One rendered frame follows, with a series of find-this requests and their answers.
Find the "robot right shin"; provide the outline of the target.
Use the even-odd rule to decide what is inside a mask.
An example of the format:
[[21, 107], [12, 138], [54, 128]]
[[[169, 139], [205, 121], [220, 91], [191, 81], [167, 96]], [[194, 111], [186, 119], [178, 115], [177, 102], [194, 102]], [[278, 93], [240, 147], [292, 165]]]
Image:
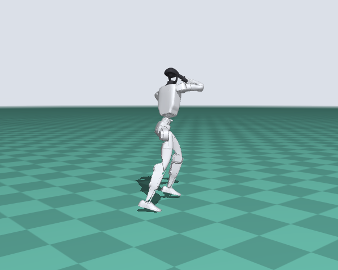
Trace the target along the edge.
[[[148, 201], [150, 198], [152, 199], [152, 197], [154, 196], [155, 192], [157, 191], [159, 185], [161, 184], [163, 176], [164, 176], [164, 174], [162, 174], [162, 173], [163, 173], [163, 166], [160, 165], [160, 164], [157, 164], [154, 167], [154, 172], [152, 174], [152, 178], [150, 179], [149, 192], [148, 192], [148, 195], [146, 197], [146, 201]], [[150, 201], [151, 201], [151, 199], [150, 199]], [[146, 203], [150, 203], [150, 201], [146, 202]]]

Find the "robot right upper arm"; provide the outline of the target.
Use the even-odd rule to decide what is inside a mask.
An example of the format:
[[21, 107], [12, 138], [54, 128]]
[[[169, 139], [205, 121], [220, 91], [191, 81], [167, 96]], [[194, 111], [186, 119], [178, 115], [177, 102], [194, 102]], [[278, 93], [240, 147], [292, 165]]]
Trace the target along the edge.
[[187, 91], [202, 92], [203, 89], [204, 89], [204, 85], [180, 83], [179, 85], [176, 86], [176, 90], [180, 93], [185, 93]]

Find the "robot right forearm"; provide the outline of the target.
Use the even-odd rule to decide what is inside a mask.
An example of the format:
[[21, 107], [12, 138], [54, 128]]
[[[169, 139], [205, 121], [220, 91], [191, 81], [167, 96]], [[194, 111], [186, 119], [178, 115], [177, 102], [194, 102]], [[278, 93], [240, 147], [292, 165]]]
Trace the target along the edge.
[[199, 81], [195, 81], [195, 80], [189, 79], [189, 78], [186, 78], [186, 79], [188, 80], [188, 82], [186, 84], [195, 84], [195, 85], [203, 86], [203, 84]]

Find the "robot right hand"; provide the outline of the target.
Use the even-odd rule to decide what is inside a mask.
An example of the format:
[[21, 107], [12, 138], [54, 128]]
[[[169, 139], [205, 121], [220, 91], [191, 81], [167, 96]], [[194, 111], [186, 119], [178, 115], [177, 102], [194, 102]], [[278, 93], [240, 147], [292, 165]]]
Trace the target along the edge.
[[[175, 77], [175, 75], [173, 75], [173, 77]], [[183, 81], [183, 82], [185, 82], [185, 83], [187, 83], [188, 82], [188, 80], [185, 78], [185, 76], [182, 76], [182, 75], [178, 75], [178, 78], [180, 78], [181, 79], [181, 81]]]

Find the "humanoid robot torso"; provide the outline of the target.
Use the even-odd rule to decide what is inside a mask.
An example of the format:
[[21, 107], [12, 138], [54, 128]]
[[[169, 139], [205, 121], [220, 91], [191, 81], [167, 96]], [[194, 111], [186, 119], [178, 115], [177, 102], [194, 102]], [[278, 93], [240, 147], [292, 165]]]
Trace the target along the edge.
[[181, 93], [176, 90], [176, 84], [164, 85], [158, 92], [158, 110], [161, 116], [164, 116], [155, 127], [155, 132], [159, 135], [161, 128], [170, 131], [172, 117], [177, 116], [180, 108]]

